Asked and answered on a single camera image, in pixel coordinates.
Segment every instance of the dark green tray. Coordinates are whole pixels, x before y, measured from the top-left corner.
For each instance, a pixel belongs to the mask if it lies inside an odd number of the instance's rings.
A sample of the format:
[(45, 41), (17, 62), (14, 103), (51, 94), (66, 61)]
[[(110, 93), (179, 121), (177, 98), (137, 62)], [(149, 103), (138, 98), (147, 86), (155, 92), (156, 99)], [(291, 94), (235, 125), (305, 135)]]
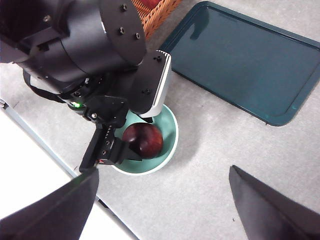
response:
[(160, 48), (172, 69), (273, 126), (320, 78), (320, 43), (212, 2), (195, 5)]

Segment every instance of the white surface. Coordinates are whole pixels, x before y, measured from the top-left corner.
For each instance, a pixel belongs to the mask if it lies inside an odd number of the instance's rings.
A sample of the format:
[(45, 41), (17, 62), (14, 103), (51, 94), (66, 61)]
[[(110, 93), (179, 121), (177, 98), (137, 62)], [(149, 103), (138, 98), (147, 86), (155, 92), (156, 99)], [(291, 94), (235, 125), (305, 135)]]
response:
[[(60, 188), (71, 177), (2, 111), (0, 123), (2, 219)], [(80, 239), (133, 239), (113, 218), (96, 202)]]

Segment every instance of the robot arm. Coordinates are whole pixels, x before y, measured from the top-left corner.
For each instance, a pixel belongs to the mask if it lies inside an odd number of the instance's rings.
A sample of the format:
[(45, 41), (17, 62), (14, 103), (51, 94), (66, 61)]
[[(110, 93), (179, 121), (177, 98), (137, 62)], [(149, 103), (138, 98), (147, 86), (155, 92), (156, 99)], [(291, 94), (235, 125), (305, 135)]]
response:
[[(2, 63), (18, 64), (36, 94), (96, 125), (81, 172), (97, 163), (141, 161), (114, 132), (128, 110), (149, 121), (160, 113), (171, 57), (146, 53), (130, 0), (0, 0), (0, 37)], [(30, 76), (54, 92), (32, 86)]]

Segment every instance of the black cylindrical motor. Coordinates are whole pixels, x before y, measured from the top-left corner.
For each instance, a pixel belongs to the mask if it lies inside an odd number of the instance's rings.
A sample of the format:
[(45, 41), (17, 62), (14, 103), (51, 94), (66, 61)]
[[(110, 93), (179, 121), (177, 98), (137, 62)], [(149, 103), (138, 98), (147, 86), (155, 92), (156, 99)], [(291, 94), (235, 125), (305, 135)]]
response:
[(87, 77), (141, 63), (145, 36), (130, 0), (62, 2), (1, 0), (0, 8), (7, 9), (5, 15), (0, 12), (1, 40), (8, 40), (3, 46), (25, 55), (10, 61), (60, 93), (73, 90)]

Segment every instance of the green led light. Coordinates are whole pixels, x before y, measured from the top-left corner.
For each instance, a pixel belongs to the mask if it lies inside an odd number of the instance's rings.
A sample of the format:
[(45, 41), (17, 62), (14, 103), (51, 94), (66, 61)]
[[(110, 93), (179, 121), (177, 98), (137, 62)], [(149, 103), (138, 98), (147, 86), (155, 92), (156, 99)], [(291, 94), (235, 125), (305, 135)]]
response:
[(81, 103), (78, 103), (78, 102), (72, 102), (71, 103), (73, 105), (73, 107), (75, 107), (76, 109), (79, 109), (82, 107), (82, 104)]

